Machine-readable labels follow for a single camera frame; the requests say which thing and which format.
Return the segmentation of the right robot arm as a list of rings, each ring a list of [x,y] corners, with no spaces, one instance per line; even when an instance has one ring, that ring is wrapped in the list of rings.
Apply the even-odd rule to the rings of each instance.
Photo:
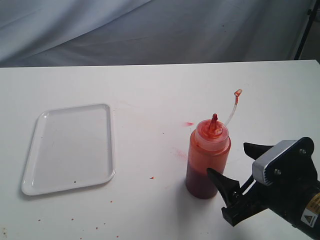
[[[207,175],[221,194],[223,218],[231,225],[269,209],[310,238],[320,238],[320,182],[309,137],[282,140],[275,145],[245,142],[254,161],[251,175],[240,185],[212,168]]]

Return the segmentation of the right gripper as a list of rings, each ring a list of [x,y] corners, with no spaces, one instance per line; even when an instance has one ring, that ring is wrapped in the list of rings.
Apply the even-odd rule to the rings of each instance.
[[[244,153],[253,160],[271,149],[271,145],[244,142]],[[222,208],[223,218],[233,227],[238,223],[269,209],[295,227],[318,227],[320,215],[307,213],[307,205],[320,192],[317,179],[299,179],[293,183],[265,186],[255,182],[245,194],[240,183],[228,178],[213,168],[207,168],[207,175],[222,196],[226,207]]]

